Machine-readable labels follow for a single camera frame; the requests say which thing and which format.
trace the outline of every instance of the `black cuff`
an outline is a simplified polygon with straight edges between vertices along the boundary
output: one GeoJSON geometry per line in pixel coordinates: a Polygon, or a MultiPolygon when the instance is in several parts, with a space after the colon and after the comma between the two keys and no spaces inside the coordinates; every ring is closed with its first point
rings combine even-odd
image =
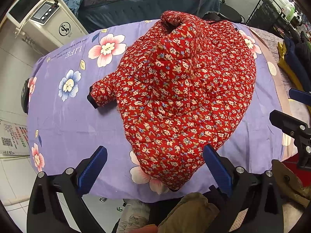
{"type": "Polygon", "coordinates": [[[92,91],[92,87],[90,87],[90,93],[88,94],[88,96],[86,97],[88,99],[88,101],[92,104],[92,106],[94,107],[94,109],[98,108],[97,103],[95,102],[95,100],[93,99],[93,97],[91,96],[91,91],[92,91]]]}

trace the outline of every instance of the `blue flower print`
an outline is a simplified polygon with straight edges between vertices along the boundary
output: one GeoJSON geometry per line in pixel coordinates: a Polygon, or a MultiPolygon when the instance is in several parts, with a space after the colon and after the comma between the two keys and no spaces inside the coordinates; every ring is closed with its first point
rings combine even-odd
{"type": "Polygon", "coordinates": [[[79,90],[78,81],[81,79],[81,73],[79,71],[73,72],[72,69],[68,71],[66,77],[63,77],[59,83],[59,97],[62,98],[63,102],[68,97],[75,97],[79,90]]]}

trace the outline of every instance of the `brown cloth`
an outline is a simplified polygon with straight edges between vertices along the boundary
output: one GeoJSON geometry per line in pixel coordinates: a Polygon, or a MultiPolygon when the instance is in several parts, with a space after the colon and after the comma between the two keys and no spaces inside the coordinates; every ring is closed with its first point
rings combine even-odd
{"type": "Polygon", "coordinates": [[[158,233],[204,233],[218,213],[202,194],[190,193],[162,221],[158,233]]]}
{"type": "Polygon", "coordinates": [[[134,229],[130,233],[157,233],[158,227],[155,224],[146,225],[140,229],[134,229]]]}
{"type": "Polygon", "coordinates": [[[281,194],[298,202],[305,208],[311,201],[311,187],[303,188],[301,180],[283,163],[272,160],[272,173],[281,194]]]}

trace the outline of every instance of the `control panel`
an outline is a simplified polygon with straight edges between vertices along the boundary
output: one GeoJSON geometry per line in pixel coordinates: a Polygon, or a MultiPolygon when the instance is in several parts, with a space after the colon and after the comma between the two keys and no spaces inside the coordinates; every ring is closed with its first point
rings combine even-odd
{"type": "Polygon", "coordinates": [[[44,2],[41,7],[33,14],[31,20],[44,25],[48,19],[57,11],[59,5],[50,2],[44,2]]]}

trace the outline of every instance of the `red floral jacket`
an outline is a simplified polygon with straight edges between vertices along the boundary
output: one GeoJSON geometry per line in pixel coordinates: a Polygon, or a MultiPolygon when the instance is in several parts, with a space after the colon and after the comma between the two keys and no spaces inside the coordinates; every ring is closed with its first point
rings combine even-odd
{"type": "Polygon", "coordinates": [[[255,77],[254,57],[230,22],[166,11],[88,99],[94,107],[117,100],[143,171],[178,190],[203,165],[203,147],[217,150],[234,132],[255,77]]]}

